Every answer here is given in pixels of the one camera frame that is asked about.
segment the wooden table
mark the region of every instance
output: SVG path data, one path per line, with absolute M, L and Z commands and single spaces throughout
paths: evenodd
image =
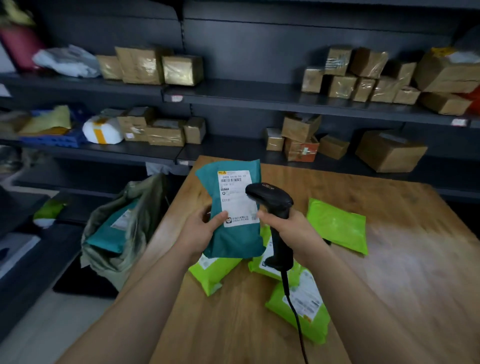
M 148 246 L 120 294 L 169 249 L 186 217 L 211 201 L 195 171 L 217 160 L 198 158 L 156 230 L 160 242 Z M 430 186 L 268 164 L 262 177 L 303 213 L 314 197 L 365 215 L 370 254 L 332 246 L 335 253 L 446 363 L 480 363 L 480 244 Z M 264 307 L 275 284 L 250 273 L 244 260 L 206 297 L 187 273 L 151 362 L 302 363 L 295 328 Z M 305 342 L 310 363 L 349 363 L 332 323 L 326 344 Z

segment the pink item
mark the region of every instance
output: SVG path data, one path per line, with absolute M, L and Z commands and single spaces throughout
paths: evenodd
M 0 38 L 21 71 L 33 71 L 40 68 L 33 63 L 32 57 L 46 47 L 31 28 L 22 25 L 2 27 L 0 28 Z

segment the hand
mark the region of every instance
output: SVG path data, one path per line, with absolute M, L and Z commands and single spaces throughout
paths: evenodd
M 175 245 L 189 255 L 190 265 L 200 259 L 207 247 L 213 232 L 222 225 L 228 217 L 227 211 L 222 211 L 208 221 L 207 213 L 211 205 L 204 206 L 188 216 Z
M 288 219 L 278 218 L 261 210 L 258 211 L 257 216 L 263 223 L 280 233 L 280 237 L 292 248 L 295 260 L 301 266 L 308 268 L 312 253 L 327 246 L 305 216 L 294 208 L 290 209 Z

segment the black cable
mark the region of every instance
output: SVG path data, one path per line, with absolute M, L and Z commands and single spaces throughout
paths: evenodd
M 299 330 L 300 346 L 301 346 L 301 353 L 303 354 L 303 360 L 305 361 L 305 364 L 308 364 L 307 353 L 305 351 L 305 345 L 303 344 L 303 335 L 301 333 L 299 315 L 297 314 L 297 311 L 293 307 L 292 301 L 290 300 L 290 289 L 288 288 L 288 275 L 287 275 L 287 272 L 285 271 L 281 271 L 280 274 L 282 276 L 283 292 L 285 293 L 288 304 L 290 305 L 290 308 L 292 309 L 292 312 L 295 316 L 295 320 L 297 321 L 297 328 Z

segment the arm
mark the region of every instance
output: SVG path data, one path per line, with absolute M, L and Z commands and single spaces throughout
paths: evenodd
M 188 268 L 208 245 L 226 211 L 203 222 L 207 207 L 190 215 L 172 248 L 57 361 L 58 364 L 148 363 Z
M 353 364 L 437 362 L 333 253 L 301 212 L 292 208 L 288 220 L 263 211 L 258 217 L 278 230 L 295 259 L 312 273 Z

